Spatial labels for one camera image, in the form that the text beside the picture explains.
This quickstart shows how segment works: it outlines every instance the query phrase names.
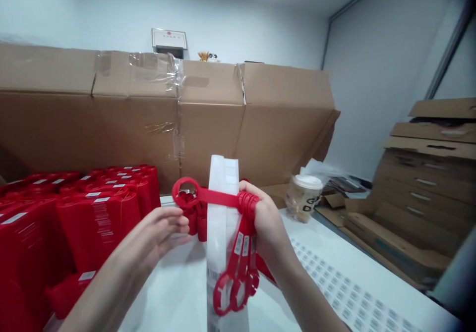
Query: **hand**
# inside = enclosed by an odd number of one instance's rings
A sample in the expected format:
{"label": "hand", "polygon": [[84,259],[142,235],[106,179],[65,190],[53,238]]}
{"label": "hand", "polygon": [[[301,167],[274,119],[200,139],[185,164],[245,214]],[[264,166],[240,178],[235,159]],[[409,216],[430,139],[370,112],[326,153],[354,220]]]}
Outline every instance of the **hand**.
{"label": "hand", "polygon": [[272,270],[276,265],[296,257],[283,220],[271,197],[249,182],[241,181],[239,190],[259,198],[255,208],[256,249]]}
{"label": "hand", "polygon": [[190,241],[180,208],[156,208],[122,240],[63,322],[59,332],[117,331],[158,261]]}

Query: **white table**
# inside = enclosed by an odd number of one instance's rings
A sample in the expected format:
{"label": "white table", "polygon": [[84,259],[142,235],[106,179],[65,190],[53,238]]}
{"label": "white table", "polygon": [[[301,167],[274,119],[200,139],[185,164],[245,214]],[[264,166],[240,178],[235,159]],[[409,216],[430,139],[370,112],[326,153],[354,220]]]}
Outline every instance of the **white table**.
{"label": "white table", "polygon": [[[291,238],[423,331],[449,331],[459,321],[318,221],[293,221]],[[129,310],[120,331],[206,331],[206,243],[196,237],[163,258]],[[280,290],[262,276],[248,301],[251,331],[300,331]]]}

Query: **barcode label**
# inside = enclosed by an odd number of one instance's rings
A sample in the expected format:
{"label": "barcode label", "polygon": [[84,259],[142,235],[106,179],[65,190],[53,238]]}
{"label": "barcode label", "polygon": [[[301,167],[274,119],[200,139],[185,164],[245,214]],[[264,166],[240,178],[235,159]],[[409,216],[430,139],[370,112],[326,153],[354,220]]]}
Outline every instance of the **barcode label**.
{"label": "barcode label", "polygon": [[17,219],[20,219],[21,217],[23,217],[25,214],[27,214],[27,212],[22,212],[22,213],[18,213],[17,215],[14,215],[12,218],[4,221],[2,224],[10,224],[10,223],[13,223],[14,221],[16,221]]}
{"label": "barcode label", "polygon": [[211,269],[207,269],[207,276],[212,279],[212,280],[218,280],[218,278],[220,277],[220,273],[217,273]]}
{"label": "barcode label", "polygon": [[241,254],[241,247],[243,246],[243,233],[238,232],[237,244],[235,246],[235,254]]}
{"label": "barcode label", "polygon": [[244,237],[243,256],[248,256],[248,249],[249,249],[249,235],[246,235]]}
{"label": "barcode label", "polygon": [[78,281],[90,280],[90,279],[93,278],[93,276],[94,276],[95,273],[96,273],[96,271],[83,273],[83,274],[81,274],[81,276],[79,277]]}

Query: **left hand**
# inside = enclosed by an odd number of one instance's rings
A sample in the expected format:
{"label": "left hand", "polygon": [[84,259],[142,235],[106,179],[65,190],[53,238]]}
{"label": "left hand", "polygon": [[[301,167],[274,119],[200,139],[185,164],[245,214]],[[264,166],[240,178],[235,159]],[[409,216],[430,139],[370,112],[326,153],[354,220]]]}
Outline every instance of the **left hand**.
{"label": "left hand", "polygon": [[59,332],[117,331],[158,261],[191,236],[176,207],[156,208],[117,246],[74,305]]}

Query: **barcode sticker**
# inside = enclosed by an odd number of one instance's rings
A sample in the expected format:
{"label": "barcode sticker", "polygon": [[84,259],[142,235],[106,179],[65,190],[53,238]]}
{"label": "barcode sticker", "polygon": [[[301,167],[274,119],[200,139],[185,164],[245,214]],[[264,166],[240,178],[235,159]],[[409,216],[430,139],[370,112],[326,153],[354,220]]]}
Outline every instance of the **barcode sticker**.
{"label": "barcode sticker", "polygon": [[81,276],[79,277],[78,281],[91,280],[94,277],[95,273],[96,273],[96,271],[82,273]]}
{"label": "barcode sticker", "polygon": [[16,221],[17,219],[20,219],[21,217],[23,217],[25,214],[27,214],[27,212],[22,212],[22,213],[18,213],[17,215],[14,215],[12,218],[4,221],[2,224],[10,224],[10,223],[13,223],[14,221]]}
{"label": "barcode sticker", "polygon": [[237,244],[235,246],[235,254],[241,254],[241,247],[243,246],[243,233],[238,232]]}
{"label": "barcode sticker", "polygon": [[249,235],[245,235],[244,244],[243,244],[243,256],[248,256],[248,249],[249,249]]}

